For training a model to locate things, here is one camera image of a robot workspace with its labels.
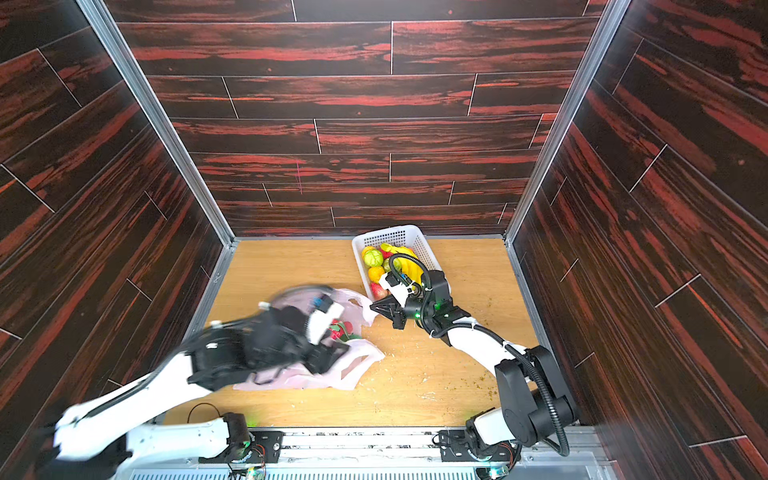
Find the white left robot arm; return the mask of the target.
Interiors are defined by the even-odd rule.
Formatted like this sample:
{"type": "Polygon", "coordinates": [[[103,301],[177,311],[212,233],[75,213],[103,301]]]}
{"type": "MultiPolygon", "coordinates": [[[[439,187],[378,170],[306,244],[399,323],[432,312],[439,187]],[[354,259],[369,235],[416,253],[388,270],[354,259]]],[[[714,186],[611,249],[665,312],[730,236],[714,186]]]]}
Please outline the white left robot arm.
{"type": "Polygon", "coordinates": [[[249,376],[301,363],[325,373],[347,345],[331,339],[344,311],[333,302],[310,313],[267,307],[255,316],[211,326],[190,337],[149,374],[97,399],[66,409],[40,454],[39,479],[112,479],[141,463],[246,456],[251,443],[243,415],[163,426],[153,419],[249,376]]]}

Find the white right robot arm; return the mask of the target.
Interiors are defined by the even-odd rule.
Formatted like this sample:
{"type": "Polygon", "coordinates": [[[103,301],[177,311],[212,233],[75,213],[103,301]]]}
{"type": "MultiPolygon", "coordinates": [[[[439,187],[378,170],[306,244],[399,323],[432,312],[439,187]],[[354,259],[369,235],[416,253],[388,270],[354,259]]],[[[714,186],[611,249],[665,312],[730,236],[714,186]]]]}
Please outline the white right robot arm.
{"type": "Polygon", "coordinates": [[[552,352],[505,340],[453,302],[443,272],[428,270],[420,281],[397,272],[382,276],[384,291],[371,310],[402,330],[414,321],[429,337],[460,350],[495,378],[500,406],[466,421],[458,444],[480,461],[501,446],[532,447],[543,443],[558,455],[570,455],[565,428],[579,410],[552,352]]]}

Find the pink plastic bag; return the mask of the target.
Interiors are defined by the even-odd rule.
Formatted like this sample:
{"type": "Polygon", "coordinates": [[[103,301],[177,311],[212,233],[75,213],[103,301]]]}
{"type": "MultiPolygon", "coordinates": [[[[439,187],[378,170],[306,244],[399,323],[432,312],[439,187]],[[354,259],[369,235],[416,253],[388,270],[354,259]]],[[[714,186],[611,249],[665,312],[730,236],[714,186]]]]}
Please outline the pink plastic bag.
{"type": "Polygon", "coordinates": [[[245,329],[255,358],[241,391],[335,388],[352,390],[384,354],[361,337],[376,313],[365,295],[327,285],[300,285],[259,304],[233,322],[245,329]]]}

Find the red green fake dragon fruit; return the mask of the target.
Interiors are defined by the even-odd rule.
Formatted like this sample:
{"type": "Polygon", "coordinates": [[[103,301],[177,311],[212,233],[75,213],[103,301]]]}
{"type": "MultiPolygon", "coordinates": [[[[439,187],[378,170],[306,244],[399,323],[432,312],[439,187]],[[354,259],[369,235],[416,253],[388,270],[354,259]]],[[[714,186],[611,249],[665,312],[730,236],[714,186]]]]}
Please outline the red green fake dragon fruit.
{"type": "Polygon", "coordinates": [[[354,327],[350,322],[334,320],[329,330],[333,340],[346,342],[356,338],[354,327]]]}

